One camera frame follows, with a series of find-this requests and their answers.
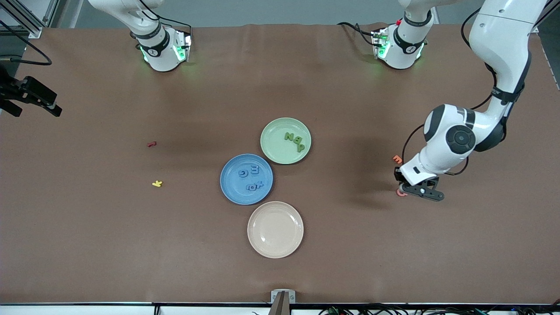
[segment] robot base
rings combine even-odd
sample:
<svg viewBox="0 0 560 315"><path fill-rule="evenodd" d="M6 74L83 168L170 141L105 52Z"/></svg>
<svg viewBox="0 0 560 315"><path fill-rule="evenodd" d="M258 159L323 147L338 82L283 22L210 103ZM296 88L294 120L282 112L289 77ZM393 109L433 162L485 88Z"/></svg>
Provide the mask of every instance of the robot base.
<svg viewBox="0 0 560 315"><path fill-rule="evenodd" d="M395 69L410 68L416 59L420 58L420 53L424 44L420 48L415 49L413 53L405 54L401 47L395 44L394 33L397 25L393 24L379 32L371 34L372 43L380 45L374 46L375 59L383 60L389 67Z"/></svg>
<svg viewBox="0 0 560 315"><path fill-rule="evenodd" d="M175 69L181 62L188 62L191 46L191 36L182 31L177 31L171 27L164 27L169 33L171 40L167 47L164 48L158 57L151 55L151 50L147 52L141 48L144 55L144 61L160 72L167 72Z"/></svg>

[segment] black cable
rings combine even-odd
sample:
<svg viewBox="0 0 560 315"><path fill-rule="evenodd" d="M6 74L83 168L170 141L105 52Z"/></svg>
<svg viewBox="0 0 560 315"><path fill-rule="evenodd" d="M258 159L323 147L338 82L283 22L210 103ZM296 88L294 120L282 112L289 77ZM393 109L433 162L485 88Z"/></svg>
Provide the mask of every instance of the black cable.
<svg viewBox="0 0 560 315"><path fill-rule="evenodd" d="M142 11L142 14L144 14L148 18L148 20L152 20L152 21L158 21L159 20L159 18L153 18L153 17L149 16L148 14L146 14L144 11Z"/></svg>
<svg viewBox="0 0 560 315"><path fill-rule="evenodd" d="M0 58L2 57L20 57L22 58L22 55L16 55L16 54L5 54L5 55L0 55Z"/></svg>
<svg viewBox="0 0 560 315"><path fill-rule="evenodd" d="M467 23L474 15L476 15L476 14L480 11L481 8L478 8L478 9L475 10L473 13L471 13L471 14L465 19L465 21L463 22L463 24L461 25L461 37L463 38L463 40L465 41L465 44L466 44L469 48L470 48L469 40L467 40L466 37L465 37L465 31L464 31L465 25L466 25L466 23ZM493 79L494 79L494 86L496 86L496 83L497 83L496 72L494 71L494 69L493 69L492 67L490 67L490 65L488 65L487 63L484 63L484 64L486 65L486 68L490 71L490 73L492 73L492 77L493 77ZM471 109L471 110L475 110L475 109L481 107L482 105L486 104L486 102L488 102L491 98L492 98L492 93L490 93L480 104L478 104L478 105L476 105L476 106L474 106L474 107L471 107L470 109ZM421 124L420 126L418 126L418 127L408 136L408 139L405 141L404 146L403 146L403 152L402 152L402 154L401 154L401 158L403 159L403 161L404 161L404 152L405 152L405 150L406 150L406 148L407 148L408 142L410 141L410 139L412 138L412 136L414 136L414 134L415 134L420 128L422 128L423 126L424 126L423 124ZM504 125L503 129L504 129L504 135L503 135L501 141L505 140L505 139L506 139L506 135L507 135L507 128L506 128L505 125ZM466 167L467 167L468 165L469 165L469 158L467 157L467 159L466 159L466 161L465 161L465 166L462 168L462 170L460 170L460 171L458 171L458 172L456 172L456 173L446 172L445 174L447 174L447 175L452 175L452 176L459 175L459 174L461 174L462 172L465 171L465 169L466 169Z"/></svg>
<svg viewBox="0 0 560 315"><path fill-rule="evenodd" d="M371 32L377 32L381 29L384 29L385 27L382 27L380 29L376 29L376 30L372 30L370 32L366 32L366 31L362 31L362 29L360 28L360 25L358 23L352 25L348 22L340 22L337 25L346 25L346 26L350 26L354 31L358 32L360 35L362 35L362 38L366 41L366 43L375 46L375 47L381 47L380 44L374 44L373 42L367 40L366 35L371 36Z"/></svg>
<svg viewBox="0 0 560 315"><path fill-rule="evenodd" d="M414 134L415 134L418 130L420 130L420 128L422 128L422 127L424 127L424 124L421 124L420 126L416 127L416 129L414 129L414 131L410 133L410 136L408 136L407 140L404 142L403 153L400 155L400 157L403 159L403 161L404 161L404 151L405 151L406 148L407 148L408 141L410 141L410 139L412 138L412 136L414 136Z"/></svg>
<svg viewBox="0 0 560 315"><path fill-rule="evenodd" d="M460 315L474 315L474 311L470 311L470 310L458 310L454 307L448 307L448 308L428 308L423 310L420 315L424 315L425 312L427 311L433 311L432 313L429 313L429 315L442 315L442 314L460 314Z"/></svg>
<svg viewBox="0 0 560 315"><path fill-rule="evenodd" d="M351 27L354 31L356 31L356 32L361 32L361 33L364 34L364 35L371 35L371 33L368 33L368 32L362 31L362 30L359 30L359 29L356 28L354 25L352 25L352 24L350 24L350 23L348 23L348 22L340 22L340 23L338 23L337 25L346 25L346 26L350 26L350 27Z"/></svg>
<svg viewBox="0 0 560 315"><path fill-rule="evenodd" d="M465 171L465 169L466 169L467 166L469 166L469 157L468 157L468 156L467 156L466 159L465 159L465 166L463 166L463 168L462 168L460 171L458 171L458 172L456 172L456 173L453 173L453 172L445 172L444 174L445 174L445 175L451 175L451 176L459 175L459 174L461 174L462 172Z"/></svg>
<svg viewBox="0 0 560 315"><path fill-rule="evenodd" d="M382 312L386 312L389 315L409 315L408 311L406 311L405 309L403 309L403 308L401 308L397 305L381 304L381 303L375 303L375 304L368 305L368 307L372 307L372 306L375 306L376 308L378 308L379 311L377 311L375 314L373 314L369 309L367 309L365 311L366 314L364 314L363 311L360 311L361 314L363 314L363 315L379 315Z"/></svg>
<svg viewBox="0 0 560 315"><path fill-rule="evenodd" d="M181 24L181 25L184 25L184 26L188 26L188 27L189 27L189 35L192 35L192 33L193 33L193 27L192 27L190 24L183 23L183 22L179 22L179 21L175 21L175 20L172 20L172 19L170 19L170 18L162 17L161 15L155 13L152 9L150 9L150 8L144 3L143 0L138 0L138 1L140 1L140 3L142 3L146 9L148 9L148 11L150 11L153 15L157 16L157 18L159 18L160 20L165 20L165 21L169 21L169 22ZM155 21L155 20L153 20L151 17L149 17L145 12L143 12L143 13L144 13L144 15L147 16L150 20Z"/></svg>
<svg viewBox="0 0 560 315"><path fill-rule="evenodd" d="M480 9L482 7L479 7L476 11L474 11L473 13L471 13L463 22L463 24L461 25L461 37L463 38L463 40L465 41L465 44L470 48L470 43L469 40L465 37L465 25L466 23L478 12L480 12Z"/></svg>
<svg viewBox="0 0 560 315"><path fill-rule="evenodd" d="M352 313L349 309L347 309L347 308L341 308L341 307L338 307L338 306L331 306L331 307L329 307L329 308L325 308L325 309L323 309L321 312L319 312L318 315L323 315L323 313L324 313L325 311L327 311L327 315L330 315L330 310L331 310L331 309L332 309L334 312L336 312L337 315L354 315L354 313Z"/></svg>
<svg viewBox="0 0 560 315"><path fill-rule="evenodd" d="M559 4L560 4L560 2L557 2L557 3L552 7L552 9L548 10L548 12L545 13L545 15L543 15L543 17L541 17L541 18L535 23L535 25L541 23L545 18L547 18L548 15L551 14L552 11L554 11L554 9L556 9L556 7L557 7Z"/></svg>
<svg viewBox="0 0 560 315"><path fill-rule="evenodd" d="M21 39L24 43L26 43L27 45L31 46L36 52L40 53L43 57L45 57L46 62L41 62L41 61L31 61L31 60L23 60L23 59L13 59L10 58L11 62L17 62L17 63L28 63L28 64L35 64L37 66L50 66L51 64L53 64L53 61L50 60L49 56L47 56L45 53L43 53L39 48L37 48L35 45L31 44L27 39L21 37L18 33L16 33L14 30L12 30L11 27L9 27L8 25L6 25L6 23L4 23L2 20L0 20L0 24L2 24L2 26L4 26L8 31L10 31L10 33L12 33L13 35L16 35L19 39Z"/></svg>

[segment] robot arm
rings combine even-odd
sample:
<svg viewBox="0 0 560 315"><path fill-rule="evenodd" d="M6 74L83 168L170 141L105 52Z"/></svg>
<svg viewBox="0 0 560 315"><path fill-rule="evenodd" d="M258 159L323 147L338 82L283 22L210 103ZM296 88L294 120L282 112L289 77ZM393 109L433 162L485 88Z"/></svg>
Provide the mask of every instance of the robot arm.
<svg viewBox="0 0 560 315"><path fill-rule="evenodd" d="M424 124L426 146L395 171L404 192L443 199L437 176L460 164L473 151L498 145L507 119L524 88L531 62L529 34L546 0L486 0L470 32L473 52L496 73L497 83L485 112L450 104L436 107Z"/></svg>
<svg viewBox="0 0 560 315"><path fill-rule="evenodd" d="M404 17L397 24L373 34L374 55L391 68L406 69L420 57L433 25L431 8L461 0L398 0Z"/></svg>
<svg viewBox="0 0 560 315"><path fill-rule="evenodd" d="M91 5L124 23L140 43L144 60L157 71L170 71L186 61L190 52L190 34L163 27L157 16L145 12L139 0L89 0ZM154 9L164 0L143 0Z"/></svg>

